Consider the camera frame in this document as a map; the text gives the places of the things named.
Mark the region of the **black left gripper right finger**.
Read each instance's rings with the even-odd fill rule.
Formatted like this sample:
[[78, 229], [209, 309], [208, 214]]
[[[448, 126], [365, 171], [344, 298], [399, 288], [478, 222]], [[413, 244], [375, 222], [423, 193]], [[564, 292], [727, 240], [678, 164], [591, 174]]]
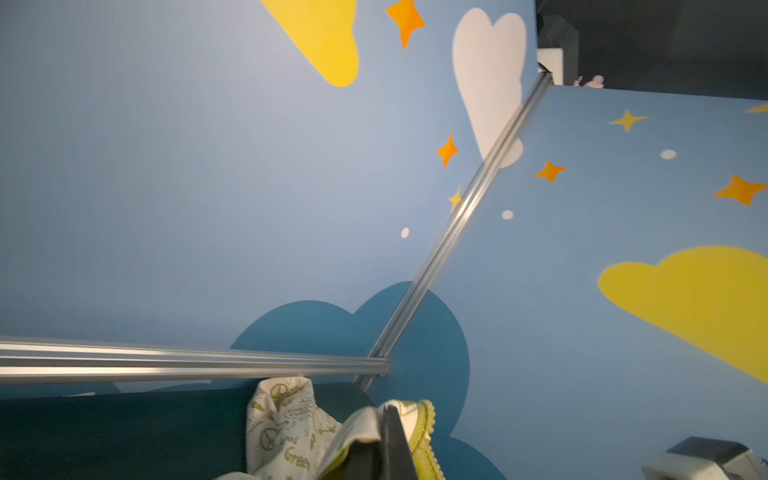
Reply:
[[380, 478], [383, 480], [417, 480], [405, 431], [395, 406], [387, 406], [380, 422]]

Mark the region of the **cream green printed jacket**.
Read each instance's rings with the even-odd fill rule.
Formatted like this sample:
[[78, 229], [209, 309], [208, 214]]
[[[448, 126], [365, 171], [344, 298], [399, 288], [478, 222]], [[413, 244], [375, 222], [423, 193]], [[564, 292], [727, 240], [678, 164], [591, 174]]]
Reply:
[[261, 381], [246, 415], [243, 472], [224, 479], [344, 479], [346, 459], [355, 442], [377, 442], [384, 409], [395, 406], [405, 431], [418, 479], [445, 477], [431, 446], [435, 409], [428, 400], [389, 400], [366, 406], [343, 423], [316, 403], [312, 382], [304, 377]]

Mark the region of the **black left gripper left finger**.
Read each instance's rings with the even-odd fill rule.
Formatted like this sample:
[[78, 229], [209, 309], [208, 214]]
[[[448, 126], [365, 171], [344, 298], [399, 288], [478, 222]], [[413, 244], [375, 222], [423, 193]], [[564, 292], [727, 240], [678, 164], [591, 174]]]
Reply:
[[345, 480], [378, 480], [381, 470], [379, 444], [353, 443], [348, 451]]

